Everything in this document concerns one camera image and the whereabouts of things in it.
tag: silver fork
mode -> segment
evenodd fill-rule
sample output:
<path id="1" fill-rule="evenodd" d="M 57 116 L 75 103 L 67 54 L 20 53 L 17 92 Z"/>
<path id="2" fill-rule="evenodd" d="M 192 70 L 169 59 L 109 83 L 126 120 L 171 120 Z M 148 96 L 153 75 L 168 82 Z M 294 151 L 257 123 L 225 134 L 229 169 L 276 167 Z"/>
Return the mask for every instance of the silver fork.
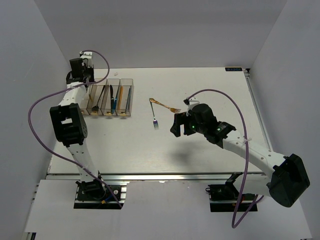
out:
<path id="1" fill-rule="evenodd" d="M 154 112 L 154 107 L 152 106 L 152 102 L 150 102 L 151 109 L 152 109 L 152 114 L 153 114 L 153 126 L 154 129 L 159 129 L 158 121 L 156 120 L 155 112 Z"/>

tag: gray wall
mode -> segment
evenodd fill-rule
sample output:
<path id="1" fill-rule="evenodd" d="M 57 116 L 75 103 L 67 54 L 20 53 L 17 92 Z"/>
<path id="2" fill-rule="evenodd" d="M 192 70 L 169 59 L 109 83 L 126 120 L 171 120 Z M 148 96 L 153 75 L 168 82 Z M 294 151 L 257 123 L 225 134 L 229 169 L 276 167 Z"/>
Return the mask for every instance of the gray wall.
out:
<path id="1" fill-rule="evenodd" d="M 290 0 L 251 69 L 273 147 L 301 156 L 311 186 L 301 204 L 320 239 L 320 1 Z"/>
<path id="2" fill-rule="evenodd" d="M 27 113 L 41 96 L 65 87 L 69 66 L 33 0 L 0 1 L 0 239 L 20 240 L 36 184 L 46 175 L 50 154 L 36 142 Z M 50 106 L 39 104 L 33 122 L 53 145 Z"/>
<path id="3" fill-rule="evenodd" d="M 286 0 L 35 2 L 67 60 L 91 48 L 112 68 L 250 68 Z"/>

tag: gold utensil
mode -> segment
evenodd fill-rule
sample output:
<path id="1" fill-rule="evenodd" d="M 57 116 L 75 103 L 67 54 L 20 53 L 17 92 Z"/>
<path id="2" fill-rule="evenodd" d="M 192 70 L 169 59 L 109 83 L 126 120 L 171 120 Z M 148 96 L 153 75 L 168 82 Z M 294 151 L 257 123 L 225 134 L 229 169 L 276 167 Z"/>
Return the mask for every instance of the gold utensil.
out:
<path id="1" fill-rule="evenodd" d="M 150 103 L 154 103 L 154 104 L 158 104 L 160 106 L 163 106 L 167 109 L 169 109 L 171 112 L 173 112 L 174 114 L 177 114 L 181 111 L 181 109 L 178 108 L 173 108 L 173 107 L 169 107 L 167 105 L 162 104 L 161 102 L 156 101 L 154 98 L 149 98 Z"/>

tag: black label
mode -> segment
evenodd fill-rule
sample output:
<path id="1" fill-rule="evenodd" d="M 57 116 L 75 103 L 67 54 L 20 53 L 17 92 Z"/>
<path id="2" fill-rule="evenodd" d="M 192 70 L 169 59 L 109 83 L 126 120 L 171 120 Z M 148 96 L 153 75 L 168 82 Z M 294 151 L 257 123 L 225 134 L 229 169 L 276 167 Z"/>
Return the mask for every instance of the black label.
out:
<path id="1" fill-rule="evenodd" d="M 226 72 L 242 72 L 242 67 L 225 67 Z"/>

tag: purple cord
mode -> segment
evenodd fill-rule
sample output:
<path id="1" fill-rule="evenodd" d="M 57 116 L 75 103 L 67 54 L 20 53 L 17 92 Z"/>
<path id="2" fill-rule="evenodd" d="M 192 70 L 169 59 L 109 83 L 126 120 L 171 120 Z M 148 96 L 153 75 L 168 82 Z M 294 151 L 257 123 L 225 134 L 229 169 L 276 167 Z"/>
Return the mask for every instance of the purple cord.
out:
<path id="1" fill-rule="evenodd" d="M 190 98 L 194 97 L 195 95 L 199 94 L 199 93 L 202 93 L 202 92 L 207 92 L 207 91 L 210 91 L 210 92 L 216 92 L 216 93 L 219 93 L 219 94 L 222 94 L 224 96 L 226 96 L 232 103 L 233 105 L 235 106 L 235 108 L 238 110 L 238 113 L 240 114 L 240 117 L 241 117 L 241 121 L 242 121 L 242 125 L 243 125 L 243 131 L 244 131 L 244 139 L 248 139 L 248 136 L 247 136 L 247 127 L 246 127 L 246 123 L 245 123 L 245 119 L 244 119 L 244 116 L 239 108 L 239 106 L 236 104 L 236 102 L 226 93 L 224 93 L 223 91 L 219 91 L 219 90 L 215 90 L 215 89 L 203 89 L 203 90 L 200 90 L 200 91 L 197 91 L 196 93 L 192 94 L 191 96 L 187 97 L 187 100 L 189 100 Z M 258 195 L 256 195 L 254 197 L 254 199 L 252 200 L 252 203 L 250 204 L 250 206 L 248 207 L 248 209 L 243 213 L 243 215 L 239 218 L 239 220 L 235 223 L 236 221 L 236 216 L 237 216 L 237 212 L 238 212 L 238 209 L 239 209 L 239 205 L 242 201 L 242 195 L 243 195 L 243 191 L 244 191 L 244 188 L 245 188 L 245 183 L 246 183 L 246 178 L 247 178 L 247 174 L 248 174 L 248 167 L 249 167 L 249 144 L 248 142 L 246 141 L 245 142 L 245 166 L 244 166 L 244 172 L 243 172 L 243 179 L 242 179 L 242 183 L 241 183 L 241 186 L 240 186 L 240 191 L 239 191 L 239 195 L 238 195 L 238 198 L 236 200 L 236 204 L 235 204 L 235 208 L 234 208 L 234 211 L 233 211 L 233 216 L 232 216 L 232 223 L 231 223 L 231 226 L 233 229 L 235 229 L 240 223 L 241 221 L 245 218 L 245 216 L 247 215 L 247 213 L 250 211 L 250 209 L 253 207 L 253 205 L 257 204 L 258 202 L 260 202 L 264 196 L 260 197 L 259 200 L 257 200 L 258 198 Z"/>
<path id="2" fill-rule="evenodd" d="M 99 53 L 99 52 L 97 52 L 97 51 L 95 51 L 95 50 L 83 50 L 82 52 L 93 52 L 93 53 L 96 53 L 96 54 L 100 55 L 100 57 L 102 57 L 103 60 L 105 61 L 106 65 L 107 65 L 107 67 L 108 67 L 108 71 L 107 71 L 106 75 L 105 75 L 101 80 L 99 80 L 99 81 L 80 83 L 80 84 L 78 84 L 78 85 L 75 85 L 73 88 L 77 88 L 77 87 L 80 87 L 80 86 L 83 86 L 83 85 L 93 85 L 93 84 L 101 83 L 103 80 L 105 80 L 105 79 L 108 77 L 108 75 L 109 75 L 109 73 L 110 73 L 110 65 L 109 65 L 107 59 L 106 59 L 101 53 Z M 51 154 L 53 154 L 53 155 L 55 155 L 55 156 L 57 156 L 57 157 L 59 157 L 59 158 L 61 158 L 61 159 L 63 159 L 63 160 L 66 160 L 66 161 L 68 161 L 68 162 L 70 162 L 70 163 L 73 163 L 73 164 L 77 165 L 78 167 L 82 168 L 87 174 L 89 174 L 91 177 L 93 177 L 95 180 L 97 180 L 97 181 L 99 181 L 100 183 L 102 183 L 103 185 L 105 185 L 106 188 L 107 188 L 107 189 L 109 190 L 109 192 L 111 193 L 111 195 L 113 196 L 114 200 L 118 203 L 118 205 L 120 206 L 120 208 L 122 208 L 121 203 L 119 202 L 119 200 L 117 199 L 116 195 L 115 195 L 114 192 L 111 190 L 111 188 L 110 188 L 110 186 L 109 186 L 108 184 L 106 184 L 103 180 L 99 179 L 98 177 L 94 176 L 88 169 L 86 169 L 86 168 L 85 168 L 84 166 L 82 166 L 80 163 L 78 163 L 78 162 L 76 162 L 76 161 L 74 161 L 74 160 L 71 160 L 71 159 L 69 159 L 69 158 L 66 158 L 66 157 L 64 157 L 64 156 L 62 156 L 62 155 L 60 155 L 60 154 L 52 151 L 50 148 L 48 148 L 48 147 L 44 144 L 44 142 L 39 138 L 39 136 L 37 135 L 37 133 L 36 133 L 36 131 L 35 131 L 33 125 L 32 125 L 32 122 L 31 122 L 31 113 L 32 113 L 32 110 L 34 109 L 34 107 L 35 107 L 39 102 L 41 102 L 42 100 L 45 100 L 45 99 L 47 99 L 47 98 L 53 97 L 53 96 L 55 96 L 55 95 L 65 93 L 65 92 L 67 92 L 67 91 L 69 91 L 69 90 L 71 90 L 71 89 L 72 89 L 72 88 L 69 87 L 69 88 L 66 88 L 66 89 L 64 89 L 64 90 L 57 91 L 57 92 L 55 92 L 55 93 L 49 94 L 49 95 L 47 95 L 47 96 L 44 96 L 44 97 L 38 99 L 37 101 L 35 101 L 34 104 L 32 104 L 32 106 L 30 107 L 29 112 L 28 112 L 28 123 L 29 123 L 29 127 L 30 127 L 30 129 L 31 129 L 31 132 L 32 132 L 32 134 L 34 135 L 34 137 L 36 138 L 36 140 L 41 144 L 41 146 L 44 147 L 44 149 L 47 150 L 49 153 L 51 153 Z"/>

